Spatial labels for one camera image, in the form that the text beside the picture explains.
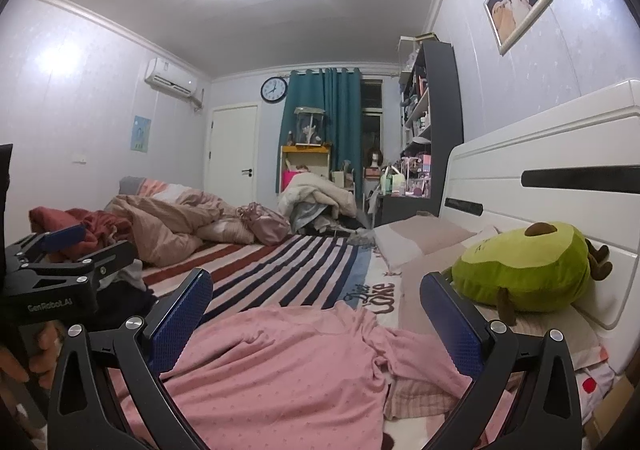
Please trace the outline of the person's left hand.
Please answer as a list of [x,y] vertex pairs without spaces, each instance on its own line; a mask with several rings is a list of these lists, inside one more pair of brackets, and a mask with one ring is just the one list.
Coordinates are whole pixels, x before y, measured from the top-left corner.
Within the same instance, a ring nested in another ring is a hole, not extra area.
[[34,348],[27,354],[27,363],[20,363],[8,348],[1,347],[1,376],[8,376],[23,384],[33,376],[42,389],[50,390],[62,346],[58,322],[47,322],[35,335],[34,343]]

